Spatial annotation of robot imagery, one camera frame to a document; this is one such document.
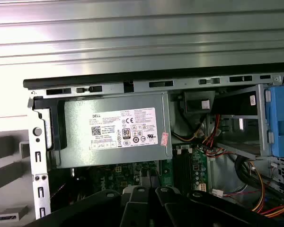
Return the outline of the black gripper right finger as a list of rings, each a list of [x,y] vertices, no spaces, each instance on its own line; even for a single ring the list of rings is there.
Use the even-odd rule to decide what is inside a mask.
[[[158,187],[157,220],[163,227],[283,227],[284,224],[203,191],[186,196]]]

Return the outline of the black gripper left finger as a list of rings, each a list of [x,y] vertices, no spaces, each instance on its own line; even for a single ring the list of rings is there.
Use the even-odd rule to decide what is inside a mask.
[[[34,221],[35,227],[148,227],[150,187],[106,189]]]

